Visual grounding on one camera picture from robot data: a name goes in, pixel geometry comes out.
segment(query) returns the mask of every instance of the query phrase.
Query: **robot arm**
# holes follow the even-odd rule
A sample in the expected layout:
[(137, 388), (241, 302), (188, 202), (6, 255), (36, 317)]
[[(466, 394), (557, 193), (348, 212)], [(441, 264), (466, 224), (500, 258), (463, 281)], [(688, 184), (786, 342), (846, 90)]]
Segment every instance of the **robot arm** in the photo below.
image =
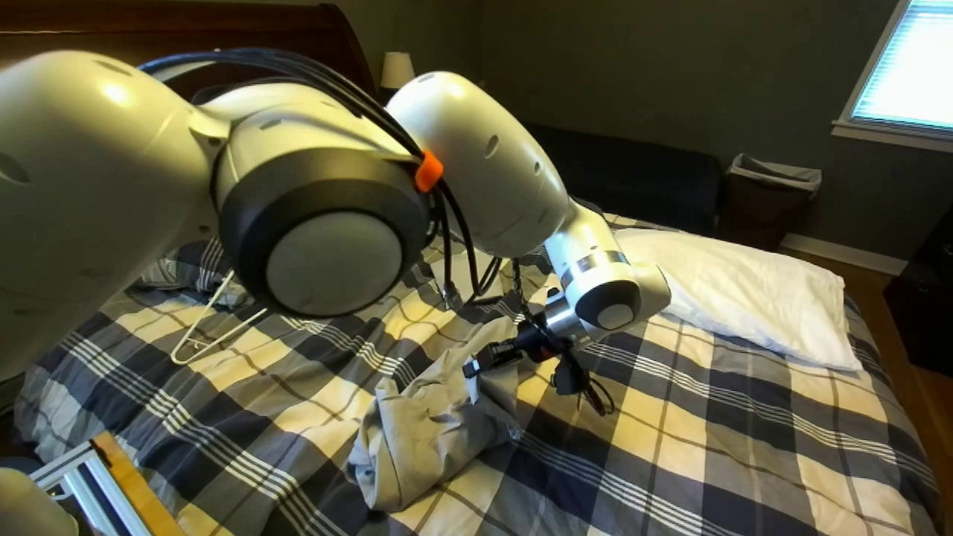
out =
[[(619, 254), (539, 144), (473, 83), (427, 74), (387, 113), (445, 162), (476, 247), (549, 254), (561, 334), (613, 330), (666, 306), (666, 281)], [(0, 71), (0, 116), (0, 378), (210, 208), (238, 281), (293, 317), (374, 305), (427, 238), (417, 159), (317, 87), (246, 87), (193, 108), (116, 60), (45, 53)]]

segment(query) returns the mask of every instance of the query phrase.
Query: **dark wall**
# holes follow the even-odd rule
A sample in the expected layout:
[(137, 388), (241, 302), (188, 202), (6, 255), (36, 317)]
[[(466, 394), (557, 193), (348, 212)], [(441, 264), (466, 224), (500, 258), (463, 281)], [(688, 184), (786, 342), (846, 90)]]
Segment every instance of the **dark wall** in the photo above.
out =
[(529, 120), (828, 172), (795, 233), (910, 255), (953, 159), (846, 144), (831, 120), (890, 0), (484, 0), (479, 69)]

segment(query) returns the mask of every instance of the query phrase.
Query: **crumpled fabric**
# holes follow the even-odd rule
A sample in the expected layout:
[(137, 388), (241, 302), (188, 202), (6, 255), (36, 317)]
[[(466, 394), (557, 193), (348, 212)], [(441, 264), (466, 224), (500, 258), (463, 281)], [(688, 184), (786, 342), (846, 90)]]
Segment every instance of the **crumpled fabric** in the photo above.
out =
[(484, 449), (521, 437), (514, 418), (520, 363), (469, 385), (466, 361), (469, 354), (445, 354), (406, 391), (393, 378), (377, 388), (377, 406), (348, 454), (348, 473), (369, 510), (406, 510)]

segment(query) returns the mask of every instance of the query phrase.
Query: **nightstand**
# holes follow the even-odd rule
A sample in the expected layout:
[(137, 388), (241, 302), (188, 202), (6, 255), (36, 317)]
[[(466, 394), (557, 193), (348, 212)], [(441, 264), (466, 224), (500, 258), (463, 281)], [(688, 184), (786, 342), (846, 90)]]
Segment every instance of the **nightstand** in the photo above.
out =
[(953, 375), (953, 208), (886, 291), (919, 367)]

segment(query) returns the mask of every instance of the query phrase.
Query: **wooden headboard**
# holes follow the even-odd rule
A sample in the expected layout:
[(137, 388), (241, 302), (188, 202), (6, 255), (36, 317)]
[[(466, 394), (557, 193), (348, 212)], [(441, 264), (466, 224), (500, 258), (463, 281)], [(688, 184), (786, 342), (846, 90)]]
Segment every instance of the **wooden headboard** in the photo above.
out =
[(40, 2), (4, 5), (0, 66), (57, 49), (144, 63), (173, 52), (290, 49), (377, 95), (359, 37), (341, 5), (252, 2)]

